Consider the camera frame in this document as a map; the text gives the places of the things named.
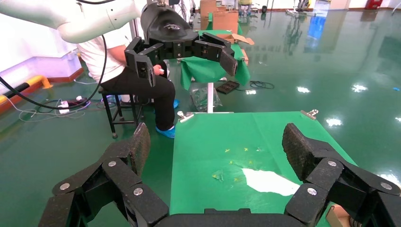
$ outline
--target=white paper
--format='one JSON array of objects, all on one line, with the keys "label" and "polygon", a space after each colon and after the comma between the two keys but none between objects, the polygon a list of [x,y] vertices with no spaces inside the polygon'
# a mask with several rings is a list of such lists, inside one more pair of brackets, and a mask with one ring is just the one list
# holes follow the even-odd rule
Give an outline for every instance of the white paper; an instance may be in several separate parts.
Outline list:
[{"label": "white paper", "polygon": [[246,184],[258,192],[274,192],[283,196],[294,194],[299,185],[272,171],[242,169]]}]

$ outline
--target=cardboard box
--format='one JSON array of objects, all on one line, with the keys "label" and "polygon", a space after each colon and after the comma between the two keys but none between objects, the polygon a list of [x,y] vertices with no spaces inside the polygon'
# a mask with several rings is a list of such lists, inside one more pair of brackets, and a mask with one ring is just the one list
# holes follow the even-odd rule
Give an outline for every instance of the cardboard box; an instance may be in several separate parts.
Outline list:
[{"label": "cardboard box", "polygon": [[207,30],[208,29],[208,25],[209,25],[209,20],[208,18],[204,18],[200,20],[200,29],[201,30]]},{"label": "cardboard box", "polygon": [[217,11],[225,12],[225,11],[227,11],[227,7],[226,6],[217,6]]},{"label": "cardboard box", "polygon": [[246,55],[244,49],[241,49],[241,51],[242,51],[242,54],[244,55],[244,62],[245,62],[245,65],[248,65],[248,62],[249,62],[248,55]]},{"label": "cardboard box", "polygon": [[223,38],[227,41],[230,41],[232,44],[238,43],[238,42],[244,42],[249,45],[255,44],[251,38],[245,38],[242,35],[238,35],[238,34],[217,34],[216,36]]},{"label": "cardboard box", "polygon": [[238,11],[214,11],[213,30],[227,30],[238,33]]},{"label": "cardboard box", "polygon": [[330,207],[326,219],[331,227],[350,227],[349,214],[337,204]]},{"label": "cardboard box", "polygon": [[201,20],[205,17],[209,17],[209,13],[217,11],[216,1],[215,0],[201,0],[200,1],[200,17]]}]

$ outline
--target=green tablecloth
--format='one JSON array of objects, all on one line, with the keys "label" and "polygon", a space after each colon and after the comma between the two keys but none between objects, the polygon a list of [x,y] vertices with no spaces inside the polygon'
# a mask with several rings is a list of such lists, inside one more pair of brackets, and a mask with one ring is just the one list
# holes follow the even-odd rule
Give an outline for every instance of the green tablecloth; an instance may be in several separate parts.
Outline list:
[{"label": "green tablecloth", "polygon": [[[305,136],[330,143],[354,164],[318,121],[300,112],[196,114],[176,126],[170,214],[205,208],[283,213],[291,196],[254,190],[240,166],[273,171],[301,185],[281,145],[289,122]],[[212,177],[216,172],[223,172],[224,181]],[[324,217],[318,226],[328,226]]]},{"label": "green tablecloth", "polygon": [[[209,13],[209,23],[208,23],[208,27],[206,28],[206,30],[213,30],[213,13]],[[237,34],[242,35],[242,29],[241,26],[238,23],[238,31]]]},{"label": "green tablecloth", "polygon": [[[229,31],[224,30],[211,30],[211,31],[199,31],[199,35],[203,32],[210,34],[231,34]],[[249,79],[250,74],[248,67],[246,66],[242,54],[241,48],[238,44],[232,44],[231,49],[235,52],[234,58],[238,61],[238,68],[235,78],[242,85],[245,85]],[[197,82],[210,83],[216,82],[222,77],[226,76],[226,71],[221,68],[220,63],[215,61],[209,61],[202,58],[190,57],[181,60],[181,85],[185,89],[189,89],[191,85],[191,78],[194,77]]]}]

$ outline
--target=screw head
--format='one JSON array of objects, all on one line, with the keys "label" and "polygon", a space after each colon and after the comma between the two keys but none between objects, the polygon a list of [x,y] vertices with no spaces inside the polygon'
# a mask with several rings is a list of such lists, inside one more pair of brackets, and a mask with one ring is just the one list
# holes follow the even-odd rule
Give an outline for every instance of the screw head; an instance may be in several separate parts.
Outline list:
[{"label": "screw head", "polygon": [[317,191],[315,189],[313,189],[313,188],[308,188],[308,193],[311,194],[311,195],[316,195]]},{"label": "screw head", "polygon": [[388,189],[388,190],[392,189],[391,185],[389,185],[388,183],[381,182],[380,185],[385,189]]},{"label": "screw head", "polygon": [[60,190],[66,190],[67,188],[69,188],[70,187],[70,184],[69,183],[63,183],[61,186],[60,186]]},{"label": "screw head", "polygon": [[109,162],[109,164],[108,164],[108,165],[109,165],[110,167],[113,167],[113,166],[115,166],[115,164],[117,164],[117,163],[116,163],[116,162],[114,162],[114,161],[111,161],[111,162]]},{"label": "screw head", "polygon": [[135,190],[134,190],[134,195],[140,195],[140,194],[142,194],[143,193],[143,189],[141,189],[141,188],[136,188]]},{"label": "screw head", "polygon": [[337,163],[335,163],[333,161],[328,161],[327,163],[329,163],[329,165],[331,165],[331,166],[337,166]]}]

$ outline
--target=glossy epoxy floor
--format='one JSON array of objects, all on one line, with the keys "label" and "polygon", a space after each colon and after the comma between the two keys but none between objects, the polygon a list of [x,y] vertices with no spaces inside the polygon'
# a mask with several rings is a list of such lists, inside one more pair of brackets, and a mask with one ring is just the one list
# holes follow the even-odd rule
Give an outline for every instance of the glossy epoxy floor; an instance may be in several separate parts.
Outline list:
[{"label": "glossy epoxy floor", "polygon": [[[401,181],[401,13],[331,11],[327,17],[293,18],[284,13],[242,19],[243,45],[252,80],[275,85],[256,94],[220,95],[216,111],[270,112],[318,109],[317,119],[355,162],[395,183]],[[171,63],[179,110],[194,111],[180,87],[179,67]],[[87,75],[79,80],[91,82]],[[31,95],[36,101],[88,96],[94,86],[56,85]],[[32,108],[21,103],[20,109]],[[0,219],[4,226],[36,226],[52,187],[95,162],[113,141],[104,111],[78,119],[23,123],[18,112],[1,115]],[[173,141],[156,134],[151,108],[146,111],[152,151],[143,180],[167,204],[170,198]],[[23,119],[31,120],[30,114]],[[119,140],[131,126],[117,126]],[[127,226],[113,205],[90,226]]]}]

